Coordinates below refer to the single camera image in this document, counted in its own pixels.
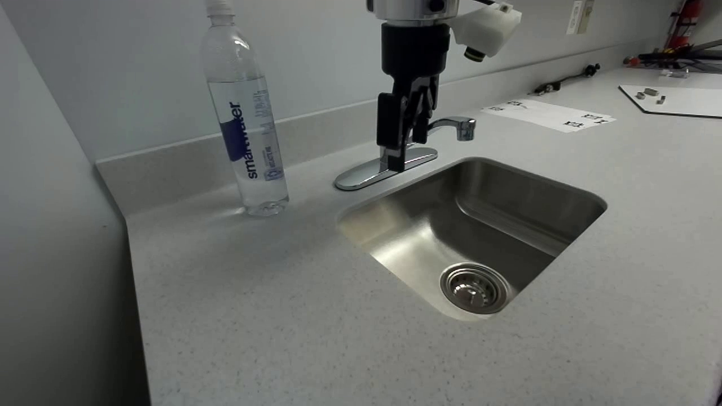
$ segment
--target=drain strainer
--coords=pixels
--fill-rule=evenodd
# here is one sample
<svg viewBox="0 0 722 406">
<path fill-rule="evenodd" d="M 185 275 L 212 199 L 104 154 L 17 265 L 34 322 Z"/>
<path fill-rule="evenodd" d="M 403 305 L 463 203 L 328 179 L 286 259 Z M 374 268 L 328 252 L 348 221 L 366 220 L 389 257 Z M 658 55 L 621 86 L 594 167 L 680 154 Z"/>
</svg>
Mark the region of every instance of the drain strainer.
<svg viewBox="0 0 722 406">
<path fill-rule="evenodd" d="M 511 297 L 510 282 L 482 265 L 456 265 L 442 274 L 444 296 L 472 314 L 499 314 Z"/>
</svg>

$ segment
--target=water bottle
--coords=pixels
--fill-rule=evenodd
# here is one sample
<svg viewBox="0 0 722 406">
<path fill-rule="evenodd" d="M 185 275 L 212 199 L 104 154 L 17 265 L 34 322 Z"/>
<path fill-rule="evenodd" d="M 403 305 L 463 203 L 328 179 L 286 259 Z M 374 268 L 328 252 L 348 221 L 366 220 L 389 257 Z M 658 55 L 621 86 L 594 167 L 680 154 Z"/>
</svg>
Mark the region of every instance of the water bottle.
<svg viewBox="0 0 722 406">
<path fill-rule="evenodd" d="M 288 206 L 284 164 L 264 73 L 234 28 L 227 0 L 205 0 L 212 22 L 202 44 L 208 90 L 247 216 L 272 216 Z"/>
</svg>

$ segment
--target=wall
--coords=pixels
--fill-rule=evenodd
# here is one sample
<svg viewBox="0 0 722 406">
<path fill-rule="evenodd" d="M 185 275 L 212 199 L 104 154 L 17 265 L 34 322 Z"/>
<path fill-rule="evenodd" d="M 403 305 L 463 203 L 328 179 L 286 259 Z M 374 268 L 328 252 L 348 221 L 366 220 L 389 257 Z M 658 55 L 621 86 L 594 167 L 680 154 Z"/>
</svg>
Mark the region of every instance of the wall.
<svg viewBox="0 0 722 406">
<path fill-rule="evenodd" d="M 121 223 L 0 7 L 2 406 L 124 402 L 128 274 Z"/>
<path fill-rule="evenodd" d="M 199 48 L 202 0 L 0 0 L 89 161 L 216 133 Z M 513 0 L 524 28 L 494 61 L 451 55 L 446 79 L 621 44 L 660 41 L 676 0 L 597 0 L 565 37 L 572 0 Z M 236 0 L 277 117 L 374 100 L 379 22 L 362 0 Z"/>
<path fill-rule="evenodd" d="M 722 39 L 722 3 L 706 0 L 703 18 L 695 32 L 695 44 Z"/>
</svg>

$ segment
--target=white countertop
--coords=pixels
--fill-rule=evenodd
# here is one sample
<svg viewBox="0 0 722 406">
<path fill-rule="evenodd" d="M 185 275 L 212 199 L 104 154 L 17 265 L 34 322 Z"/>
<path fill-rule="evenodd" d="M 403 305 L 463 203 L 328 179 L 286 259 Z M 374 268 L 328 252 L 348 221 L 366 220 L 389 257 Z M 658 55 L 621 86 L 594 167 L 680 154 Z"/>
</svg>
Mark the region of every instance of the white countertop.
<svg viewBox="0 0 722 406">
<path fill-rule="evenodd" d="M 615 89 L 658 82 L 615 70 L 543 98 L 618 119 L 582 133 L 482 115 L 474 144 L 436 133 L 438 162 L 359 194 L 331 180 L 372 144 L 295 164 L 292 206 L 270 221 L 234 216 L 231 185 L 128 214 L 154 406 L 712 404 L 722 127 L 642 115 Z M 609 203 L 482 322 L 438 314 L 336 227 L 348 208 L 469 155 Z"/>
</svg>

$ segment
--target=sink basin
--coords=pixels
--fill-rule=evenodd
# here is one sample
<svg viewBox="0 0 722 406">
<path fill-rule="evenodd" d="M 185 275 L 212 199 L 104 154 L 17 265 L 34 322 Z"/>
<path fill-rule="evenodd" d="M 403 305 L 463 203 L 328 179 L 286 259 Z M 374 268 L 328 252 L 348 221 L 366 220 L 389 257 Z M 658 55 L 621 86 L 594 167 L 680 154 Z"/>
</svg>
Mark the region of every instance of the sink basin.
<svg viewBox="0 0 722 406">
<path fill-rule="evenodd" d="M 484 320 L 605 210 L 595 194 L 474 159 L 352 208 L 337 226 L 444 317 Z"/>
</svg>

